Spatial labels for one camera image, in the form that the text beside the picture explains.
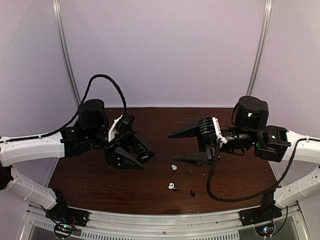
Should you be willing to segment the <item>black round charging case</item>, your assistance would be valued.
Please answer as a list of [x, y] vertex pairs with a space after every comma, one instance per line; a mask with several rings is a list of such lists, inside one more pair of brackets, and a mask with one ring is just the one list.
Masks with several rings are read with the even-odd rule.
[[151, 158], [153, 158], [155, 156], [155, 154], [153, 152], [147, 152], [146, 154], [144, 154], [141, 158], [140, 161], [141, 162], [147, 162], [149, 161]]

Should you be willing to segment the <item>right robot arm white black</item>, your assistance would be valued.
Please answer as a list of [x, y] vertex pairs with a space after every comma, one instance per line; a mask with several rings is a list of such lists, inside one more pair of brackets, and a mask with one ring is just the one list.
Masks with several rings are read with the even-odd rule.
[[[256, 216], [261, 221], [268, 220], [276, 212], [276, 207], [282, 209], [320, 189], [319, 167], [287, 186], [278, 187], [294, 161], [320, 163], [320, 140], [284, 127], [268, 125], [268, 117], [269, 106], [266, 101], [242, 96], [233, 108], [231, 126], [220, 127], [217, 117], [207, 116], [168, 135], [170, 139], [197, 139], [198, 152], [176, 156], [174, 159], [196, 166], [210, 166], [206, 181], [206, 191], [210, 198], [233, 203], [263, 196], [265, 203], [256, 210]], [[235, 155], [239, 150], [239, 156], [243, 156], [251, 148], [254, 149], [254, 156], [262, 160], [288, 162], [280, 179], [267, 189], [245, 197], [222, 198], [215, 195], [211, 184], [221, 153]]]

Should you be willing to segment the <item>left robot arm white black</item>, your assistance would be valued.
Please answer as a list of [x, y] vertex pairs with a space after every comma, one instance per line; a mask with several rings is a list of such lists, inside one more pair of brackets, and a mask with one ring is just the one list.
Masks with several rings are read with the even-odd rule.
[[143, 170], [155, 156], [132, 128], [135, 117], [124, 112], [109, 124], [105, 104], [90, 99], [78, 106], [74, 126], [42, 135], [0, 139], [0, 189], [33, 201], [61, 222], [72, 218], [63, 193], [24, 176], [13, 165], [38, 159], [80, 156], [93, 148], [102, 149], [106, 163], [120, 170]]

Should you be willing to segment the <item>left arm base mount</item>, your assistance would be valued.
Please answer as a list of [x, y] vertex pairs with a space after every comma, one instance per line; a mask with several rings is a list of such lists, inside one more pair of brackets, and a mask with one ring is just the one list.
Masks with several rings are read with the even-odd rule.
[[86, 227], [89, 219], [89, 212], [86, 210], [68, 207], [66, 209], [52, 208], [44, 209], [45, 216], [56, 223], [68, 223], [72, 226]]

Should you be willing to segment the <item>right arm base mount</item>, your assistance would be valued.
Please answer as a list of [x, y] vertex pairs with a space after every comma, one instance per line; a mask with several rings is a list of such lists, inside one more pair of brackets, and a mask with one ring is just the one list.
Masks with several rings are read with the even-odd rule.
[[243, 227], [271, 221], [273, 219], [280, 218], [282, 215], [282, 210], [276, 206], [259, 206], [241, 210], [239, 212], [239, 218]]

